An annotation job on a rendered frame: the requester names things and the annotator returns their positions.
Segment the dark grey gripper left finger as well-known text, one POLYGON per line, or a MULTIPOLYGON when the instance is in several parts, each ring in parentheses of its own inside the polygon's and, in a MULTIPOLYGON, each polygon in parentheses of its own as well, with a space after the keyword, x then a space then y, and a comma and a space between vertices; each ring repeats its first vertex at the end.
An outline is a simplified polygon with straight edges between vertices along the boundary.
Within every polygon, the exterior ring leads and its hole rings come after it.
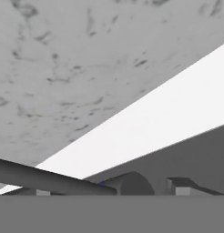
POLYGON ((4 196, 58 196, 58 193, 40 190, 40 189, 33 189, 27 187, 21 187, 16 190, 8 191, 4 193, 4 196))

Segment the white cupboard front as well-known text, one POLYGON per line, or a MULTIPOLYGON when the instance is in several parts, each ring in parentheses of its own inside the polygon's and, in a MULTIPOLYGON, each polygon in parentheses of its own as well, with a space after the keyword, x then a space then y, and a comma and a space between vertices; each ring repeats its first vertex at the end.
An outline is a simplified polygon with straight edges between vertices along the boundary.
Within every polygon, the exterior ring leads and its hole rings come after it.
POLYGON ((0 57, 0 158, 88 178, 224 125, 224 45, 0 57))

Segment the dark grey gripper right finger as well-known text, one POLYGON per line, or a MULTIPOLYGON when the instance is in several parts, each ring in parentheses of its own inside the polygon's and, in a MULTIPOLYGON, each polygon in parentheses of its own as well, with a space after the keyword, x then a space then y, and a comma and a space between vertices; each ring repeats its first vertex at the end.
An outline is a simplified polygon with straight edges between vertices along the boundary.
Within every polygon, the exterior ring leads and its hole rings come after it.
POLYGON ((223 196, 223 193, 199 186, 188 177, 168 177, 166 188, 173 196, 223 196))

